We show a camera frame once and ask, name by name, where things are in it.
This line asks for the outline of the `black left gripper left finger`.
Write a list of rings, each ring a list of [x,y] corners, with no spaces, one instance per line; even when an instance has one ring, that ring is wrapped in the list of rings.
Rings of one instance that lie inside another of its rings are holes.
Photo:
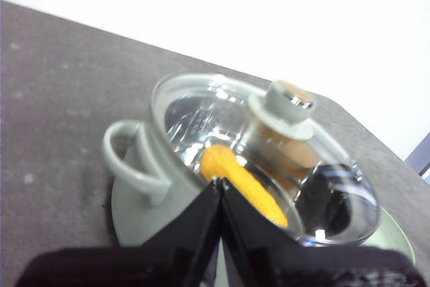
[[[136,247],[65,248],[36,256],[17,286],[199,286],[220,239],[221,181]]]

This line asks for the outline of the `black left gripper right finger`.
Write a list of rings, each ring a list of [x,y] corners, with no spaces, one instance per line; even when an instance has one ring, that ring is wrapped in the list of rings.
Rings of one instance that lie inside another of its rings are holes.
[[[304,246],[234,187],[221,189],[222,238],[245,286],[425,286],[405,255],[377,247]]]

